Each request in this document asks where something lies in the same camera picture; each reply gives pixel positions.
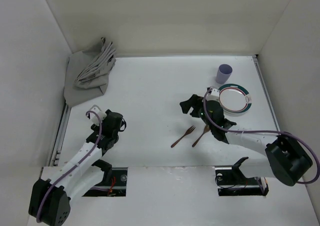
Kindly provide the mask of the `grey cloth placemat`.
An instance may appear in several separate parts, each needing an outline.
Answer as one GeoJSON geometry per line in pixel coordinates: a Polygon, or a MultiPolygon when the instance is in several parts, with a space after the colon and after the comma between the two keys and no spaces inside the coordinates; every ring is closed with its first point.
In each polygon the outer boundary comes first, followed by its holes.
{"type": "Polygon", "coordinates": [[[67,62],[63,96],[66,104],[74,107],[105,94],[116,62],[116,48],[102,37],[70,55],[67,62]]]}

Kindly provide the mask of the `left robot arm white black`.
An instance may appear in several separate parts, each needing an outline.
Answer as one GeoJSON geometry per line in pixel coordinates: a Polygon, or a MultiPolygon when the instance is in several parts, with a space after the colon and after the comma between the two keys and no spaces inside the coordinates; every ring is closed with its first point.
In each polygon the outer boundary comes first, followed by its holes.
{"type": "Polygon", "coordinates": [[[63,225],[71,206],[86,193],[102,191],[105,196],[115,196],[113,188],[121,179],[102,157],[118,142],[127,123],[122,114],[102,112],[96,105],[86,116],[93,124],[83,146],[60,170],[33,185],[28,213],[37,223],[63,225]]]}

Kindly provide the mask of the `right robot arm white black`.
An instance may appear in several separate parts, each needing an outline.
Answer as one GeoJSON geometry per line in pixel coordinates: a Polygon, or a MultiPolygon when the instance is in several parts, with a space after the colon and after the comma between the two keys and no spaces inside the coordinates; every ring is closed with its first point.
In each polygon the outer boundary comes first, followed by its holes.
{"type": "Polygon", "coordinates": [[[244,156],[233,165],[243,177],[276,178],[287,186],[294,186],[313,165],[301,143],[287,132],[254,133],[241,128],[224,116],[223,108],[218,102],[204,100],[195,94],[179,105],[183,113],[201,118],[218,141],[263,155],[258,160],[244,156]]]}

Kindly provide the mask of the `brown wooden spoon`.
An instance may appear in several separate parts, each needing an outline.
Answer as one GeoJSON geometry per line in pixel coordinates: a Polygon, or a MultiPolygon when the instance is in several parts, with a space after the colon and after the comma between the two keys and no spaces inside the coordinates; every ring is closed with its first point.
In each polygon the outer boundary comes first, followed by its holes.
{"type": "Polygon", "coordinates": [[[204,129],[203,129],[202,134],[201,134],[201,135],[196,139],[196,141],[192,144],[192,147],[194,148],[194,147],[197,145],[197,143],[201,140],[201,138],[203,137],[203,135],[206,134],[206,133],[209,132],[209,131],[210,131],[209,125],[206,125],[206,126],[204,127],[204,129]]]}

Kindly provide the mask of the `white plate green rim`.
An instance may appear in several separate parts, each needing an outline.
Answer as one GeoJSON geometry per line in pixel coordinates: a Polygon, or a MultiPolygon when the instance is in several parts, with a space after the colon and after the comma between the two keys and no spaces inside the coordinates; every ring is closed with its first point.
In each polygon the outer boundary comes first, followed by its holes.
{"type": "Polygon", "coordinates": [[[252,97],[247,89],[238,84],[225,84],[219,89],[218,101],[221,107],[233,114],[247,112],[252,106],[252,97]]]}

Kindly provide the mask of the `brown wooden fork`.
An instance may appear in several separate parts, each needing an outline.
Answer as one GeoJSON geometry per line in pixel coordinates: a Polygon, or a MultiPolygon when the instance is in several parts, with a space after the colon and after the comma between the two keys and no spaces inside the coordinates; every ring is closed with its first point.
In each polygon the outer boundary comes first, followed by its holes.
{"type": "Polygon", "coordinates": [[[188,128],[185,133],[171,145],[171,148],[175,147],[185,136],[191,134],[195,130],[195,128],[195,126],[191,126],[190,128],[188,128]]]}

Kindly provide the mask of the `lilac plastic cup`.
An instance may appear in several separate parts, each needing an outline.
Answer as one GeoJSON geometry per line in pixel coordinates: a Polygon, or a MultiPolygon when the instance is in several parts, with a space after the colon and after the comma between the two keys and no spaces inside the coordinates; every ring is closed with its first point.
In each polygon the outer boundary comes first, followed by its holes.
{"type": "Polygon", "coordinates": [[[233,68],[228,64],[222,64],[218,67],[216,74],[216,82],[218,84],[224,84],[229,79],[230,75],[233,72],[233,68]]]}

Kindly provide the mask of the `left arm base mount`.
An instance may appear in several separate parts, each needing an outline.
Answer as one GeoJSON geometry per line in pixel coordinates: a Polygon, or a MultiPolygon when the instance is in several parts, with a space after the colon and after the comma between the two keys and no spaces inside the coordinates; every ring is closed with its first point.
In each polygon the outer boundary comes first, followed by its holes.
{"type": "Polygon", "coordinates": [[[102,181],[91,187],[83,197],[125,197],[128,168],[114,168],[110,163],[98,160],[93,164],[103,171],[102,181]]]}

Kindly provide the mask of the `left aluminium table rail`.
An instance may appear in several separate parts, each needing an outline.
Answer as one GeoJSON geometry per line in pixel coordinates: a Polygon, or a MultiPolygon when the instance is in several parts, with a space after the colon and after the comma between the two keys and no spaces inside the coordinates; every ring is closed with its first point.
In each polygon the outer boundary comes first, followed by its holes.
{"type": "Polygon", "coordinates": [[[61,114],[57,134],[56,134],[56,137],[54,140],[53,149],[50,151],[47,166],[57,166],[58,165],[61,151],[62,151],[62,147],[63,147],[65,134],[66,134],[66,130],[67,130],[67,125],[68,125],[68,121],[69,121],[69,117],[70,117],[70,111],[71,111],[71,108],[65,103],[63,106],[63,111],[61,114]]]}

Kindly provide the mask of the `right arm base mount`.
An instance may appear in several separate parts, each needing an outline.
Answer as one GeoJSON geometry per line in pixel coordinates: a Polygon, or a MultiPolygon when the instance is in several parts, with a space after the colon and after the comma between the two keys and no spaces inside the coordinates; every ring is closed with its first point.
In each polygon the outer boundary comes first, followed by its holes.
{"type": "Polygon", "coordinates": [[[246,178],[240,171],[240,166],[248,157],[240,158],[231,166],[215,167],[215,183],[220,197],[263,196],[269,193],[268,182],[265,178],[246,178]]]}

